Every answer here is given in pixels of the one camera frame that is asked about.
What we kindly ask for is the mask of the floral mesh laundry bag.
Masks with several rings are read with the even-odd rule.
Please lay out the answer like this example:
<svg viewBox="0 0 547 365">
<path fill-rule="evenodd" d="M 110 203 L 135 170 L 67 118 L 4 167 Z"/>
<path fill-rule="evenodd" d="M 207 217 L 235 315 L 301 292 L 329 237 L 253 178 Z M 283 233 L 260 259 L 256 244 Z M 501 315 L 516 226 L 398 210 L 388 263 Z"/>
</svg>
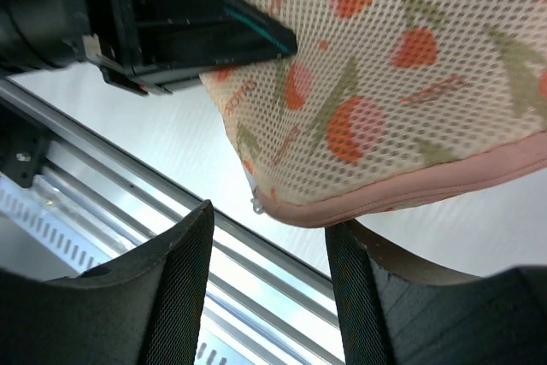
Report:
<svg viewBox="0 0 547 365">
<path fill-rule="evenodd" d="M 546 166 L 546 0 L 246 0 L 295 56 L 205 74 L 256 211 L 297 227 Z"/>
</svg>

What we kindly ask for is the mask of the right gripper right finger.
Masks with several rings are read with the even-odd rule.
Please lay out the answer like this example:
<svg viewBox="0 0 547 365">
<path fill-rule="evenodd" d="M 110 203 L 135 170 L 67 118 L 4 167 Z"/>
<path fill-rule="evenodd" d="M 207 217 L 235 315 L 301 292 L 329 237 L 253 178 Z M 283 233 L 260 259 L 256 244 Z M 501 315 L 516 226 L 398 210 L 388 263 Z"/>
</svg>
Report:
<svg viewBox="0 0 547 365">
<path fill-rule="evenodd" d="M 545 268 L 473 276 L 356 221 L 325 237 L 347 363 L 545 363 Z"/>
</svg>

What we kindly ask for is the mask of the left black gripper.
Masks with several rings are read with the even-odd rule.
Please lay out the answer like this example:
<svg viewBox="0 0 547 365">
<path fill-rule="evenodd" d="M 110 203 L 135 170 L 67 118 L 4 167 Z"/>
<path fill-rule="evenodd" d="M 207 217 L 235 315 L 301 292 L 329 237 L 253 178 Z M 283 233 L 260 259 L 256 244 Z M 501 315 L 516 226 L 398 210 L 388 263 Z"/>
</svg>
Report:
<svg viewBox="0 0 547 365">
<path fill-rule="evenodd" d="M 121 66 L 112 0 L 1 0 L 1 77 L 89 62 L 104 81 L 139 94 Z"/>
</svg>

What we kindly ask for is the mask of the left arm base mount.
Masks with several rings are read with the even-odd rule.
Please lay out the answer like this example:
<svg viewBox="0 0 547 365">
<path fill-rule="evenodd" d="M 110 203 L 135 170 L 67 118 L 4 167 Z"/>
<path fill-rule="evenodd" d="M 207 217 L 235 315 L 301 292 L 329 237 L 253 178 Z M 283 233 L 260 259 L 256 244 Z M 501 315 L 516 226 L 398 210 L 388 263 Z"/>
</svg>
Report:
<svg viewBox="0 0 547 365">
<path fill-rule="evenodd" d="M 1 99 L 1 174 L 29 188 L 42 173 L 53 137 L 48 127 Z"/>
</svg>

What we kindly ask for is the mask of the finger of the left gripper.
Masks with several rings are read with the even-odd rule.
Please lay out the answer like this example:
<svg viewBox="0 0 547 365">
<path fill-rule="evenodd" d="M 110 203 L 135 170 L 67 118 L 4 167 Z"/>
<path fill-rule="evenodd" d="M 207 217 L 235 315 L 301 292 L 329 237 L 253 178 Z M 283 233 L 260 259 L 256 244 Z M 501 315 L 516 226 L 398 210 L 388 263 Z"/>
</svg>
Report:
<svg viewBox="0 0 547 365">
<path fill-rule="evenodd" d="M 137 83 L 177 83 L 296 53 L 296 34 L 245 0 L 119 0 L 119 63 Z"/>
</svg>

